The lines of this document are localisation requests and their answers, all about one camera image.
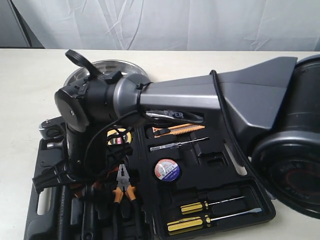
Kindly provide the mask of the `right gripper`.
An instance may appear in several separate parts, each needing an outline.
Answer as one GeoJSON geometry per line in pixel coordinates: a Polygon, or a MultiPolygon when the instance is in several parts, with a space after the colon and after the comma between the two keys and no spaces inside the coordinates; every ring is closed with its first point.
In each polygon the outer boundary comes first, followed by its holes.
{"type": "MultiPolygon", "coordinates": [[[[37,194],[40,194],[44,189],[69,186],[74,184],[85,184],[87,179],[73,174],[69,165],[65,161],[60,161],[57,164],[45,169],[41,174],[32,179],[33,187],[37,194]]],[[[95,194],[102,192],[103,183],[96,181],[92,184],[95,194]]],[[[85,189],[73,189],[72,194],[75,198],[81,199],[85,195],[85,189]]]]}

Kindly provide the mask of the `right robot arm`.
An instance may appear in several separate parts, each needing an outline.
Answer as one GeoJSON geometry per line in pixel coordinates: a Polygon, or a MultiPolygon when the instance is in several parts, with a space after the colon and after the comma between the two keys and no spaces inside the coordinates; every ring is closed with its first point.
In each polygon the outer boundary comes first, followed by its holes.
{"type": "Polygon", "coordinates": [[[68,157],[33,178],[35,190],[94,182],[114,168],[89,154],[115,125],[189,123],[226,130],[227,142],[281,203],[320,216],[320,57],[277,57],[241,70],[152,82],[104,74],[76,51],[66,57],[89,75],[60,88],[68,157]]]}

